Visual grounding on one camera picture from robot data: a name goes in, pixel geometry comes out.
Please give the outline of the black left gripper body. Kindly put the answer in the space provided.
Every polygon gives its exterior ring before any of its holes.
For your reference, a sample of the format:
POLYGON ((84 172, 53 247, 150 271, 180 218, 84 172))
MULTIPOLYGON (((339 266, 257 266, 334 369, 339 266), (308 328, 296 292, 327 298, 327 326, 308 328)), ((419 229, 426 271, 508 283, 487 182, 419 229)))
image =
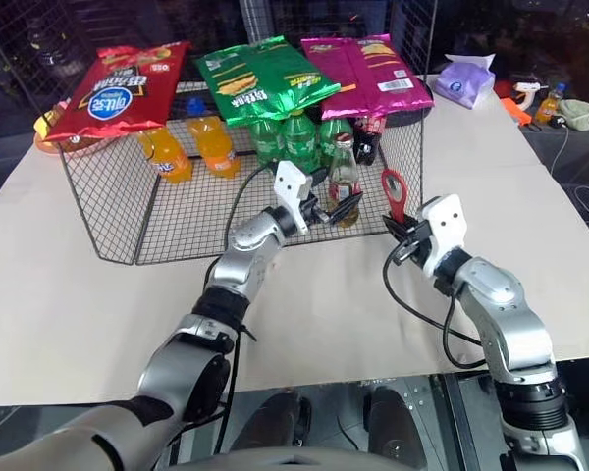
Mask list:
POLYGON ((330 223, 330 215, 319 206, 319 200, 312 192, 299 204, 299 211, 307 225, 330 223))

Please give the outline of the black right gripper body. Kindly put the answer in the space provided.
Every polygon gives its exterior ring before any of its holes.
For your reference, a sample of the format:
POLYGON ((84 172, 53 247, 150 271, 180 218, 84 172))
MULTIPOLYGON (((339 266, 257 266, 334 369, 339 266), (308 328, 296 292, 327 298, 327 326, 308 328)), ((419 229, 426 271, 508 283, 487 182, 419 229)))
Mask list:
POLYGON ((417 226, 411 233, 414 234, 414 252, 411 255, 395 255, 393 261, 396 265, 412 261, 417 266, 423 266, 430 254, 430 236, 432 235, 430 224, 425 220, 417 221, 417 226))

